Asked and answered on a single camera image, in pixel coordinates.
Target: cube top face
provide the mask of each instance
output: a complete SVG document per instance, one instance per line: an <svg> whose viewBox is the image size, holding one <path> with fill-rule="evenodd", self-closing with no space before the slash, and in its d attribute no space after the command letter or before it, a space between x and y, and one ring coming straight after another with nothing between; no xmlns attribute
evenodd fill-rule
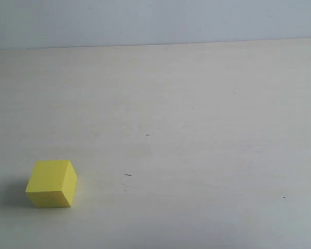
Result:
<svg viewBox="0 0 311 249"><path fill-rule="evenodd" d="M70 160L37 161L25 192L61 191Z"/></svg>

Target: table surface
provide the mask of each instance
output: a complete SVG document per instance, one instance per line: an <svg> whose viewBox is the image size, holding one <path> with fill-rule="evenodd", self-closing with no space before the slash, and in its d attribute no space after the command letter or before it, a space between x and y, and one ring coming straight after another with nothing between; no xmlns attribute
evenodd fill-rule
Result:
<svg viewBox="0 0 311 249"><path fill-rule="evenodd" d="M311 39L0 50L0 248L311 248Z"/></svg>

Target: wall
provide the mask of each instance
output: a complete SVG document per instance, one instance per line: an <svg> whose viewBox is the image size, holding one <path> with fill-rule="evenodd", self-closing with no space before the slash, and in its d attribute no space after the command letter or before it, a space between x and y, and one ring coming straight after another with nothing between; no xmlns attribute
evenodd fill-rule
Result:
<svg viewBox="0 0 311 249"><path fill-rule="evenodd" d="M0 49L311 37L311 0L0 0Z"/></svg>

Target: cube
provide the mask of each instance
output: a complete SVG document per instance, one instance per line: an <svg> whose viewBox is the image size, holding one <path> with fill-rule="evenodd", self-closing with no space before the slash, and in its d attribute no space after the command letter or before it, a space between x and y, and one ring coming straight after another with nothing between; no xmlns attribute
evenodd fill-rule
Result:
<svg viewBox="0 0 311 249"><path fill-rule="evenodd" d="M38 208L72 205L77 175L70 160L37 161L25 193Z"/></svg>

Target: foam block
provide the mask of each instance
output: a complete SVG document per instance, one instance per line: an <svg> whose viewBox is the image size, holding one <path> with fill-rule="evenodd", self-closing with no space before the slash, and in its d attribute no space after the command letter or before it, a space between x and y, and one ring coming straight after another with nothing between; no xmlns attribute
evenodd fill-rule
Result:
<svg viewBox="0 0 311 249"><path fill-rule="evenodd" d="M26 194L38 208L72 205L77 175L70 160L37 161Z"/></svg>

